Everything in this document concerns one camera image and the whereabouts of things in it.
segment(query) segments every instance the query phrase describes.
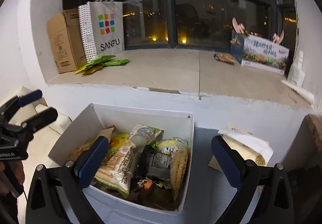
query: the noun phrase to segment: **open storage box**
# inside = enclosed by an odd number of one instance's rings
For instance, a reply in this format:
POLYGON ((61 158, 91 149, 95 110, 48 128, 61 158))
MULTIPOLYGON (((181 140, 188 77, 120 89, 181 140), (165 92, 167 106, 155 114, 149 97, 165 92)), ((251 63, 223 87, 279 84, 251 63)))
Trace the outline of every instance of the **open storage box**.
MULTIPOLYGON (((193 150, 194 120, 190 112, 128 108, 92 103, 65 130, 48 156, 57 164, 63 165, 68 160, 72 151, 84 144, 88 138, 96 136, 100 130, 115 125, 120 132, 125 133, 130 132, 137 124, 164 130, 162 139, 180 137, 188 142, 190 148, 189 161, 185 180, 182 183, 184 186, 181 188, 182 192, 179 193, 177 198, 179 200, 178 211, 182 211, 188 188, 193 150)), ((114 197, 101 190, 98 191, 109 198, 133 207, 149 211, 158 211, 126 201, 125 199, 114 197)))

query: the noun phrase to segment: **window sill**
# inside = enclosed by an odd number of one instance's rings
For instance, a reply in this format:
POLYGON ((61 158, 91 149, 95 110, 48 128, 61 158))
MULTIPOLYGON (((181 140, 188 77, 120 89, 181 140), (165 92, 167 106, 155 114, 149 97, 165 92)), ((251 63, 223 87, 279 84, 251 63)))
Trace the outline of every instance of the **window sill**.
POLYGON ((144 49, 124 51, 117 58, 131 62, 106 67, 89 76, 58 74, 48 84, 90 84, 145 88, 195 96, 225 95, 276 102, 295 109, 311 109, 281 83, 283 76, 251 67, 229 65, 209 51, 144 49))

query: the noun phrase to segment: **colorful square logo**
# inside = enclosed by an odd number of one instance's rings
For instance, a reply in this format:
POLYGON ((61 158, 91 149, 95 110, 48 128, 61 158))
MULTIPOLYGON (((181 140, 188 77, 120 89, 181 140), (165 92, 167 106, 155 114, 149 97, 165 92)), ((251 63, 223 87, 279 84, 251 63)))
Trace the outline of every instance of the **colorful square logo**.
POLYGON ((101 35, 109 34, 110 32, 115 32, 115 22, 114 22, 114 13, 104 13, 98 15, 99 27, 101 35))

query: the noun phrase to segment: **human hand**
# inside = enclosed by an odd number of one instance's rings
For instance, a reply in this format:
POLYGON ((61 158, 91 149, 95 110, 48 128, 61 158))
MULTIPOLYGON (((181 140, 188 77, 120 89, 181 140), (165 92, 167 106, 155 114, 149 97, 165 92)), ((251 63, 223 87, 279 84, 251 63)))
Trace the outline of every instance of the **human hand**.
MULTIPOLYGON (((2 171, 4 171, 4 164, 3 164, 3 162, 0 162, 0 172, 2 172, 2 171)), ((24 172, 24 166, 22 164, 22 161, 17 161, 15 176, 16 176, 19 184, 22 185, 25 181, 25 172, 24 172)), ((10 190, 6 187, 6 185, 0 179, 0 195, 7 195, 9 192, 10 192, 10 190)))

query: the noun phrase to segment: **white bottle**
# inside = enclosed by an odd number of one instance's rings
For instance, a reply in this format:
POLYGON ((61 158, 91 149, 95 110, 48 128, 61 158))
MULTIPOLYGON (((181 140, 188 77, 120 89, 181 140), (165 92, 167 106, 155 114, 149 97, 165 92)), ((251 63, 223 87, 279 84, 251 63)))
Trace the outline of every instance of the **white bottle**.
POLYGON ((289 76, 287 80, 299 87, 302 87, 305 72, 302 71, 302 62, 303 62, 303 51, 298 51, 293 64, 289 70, 289 76))

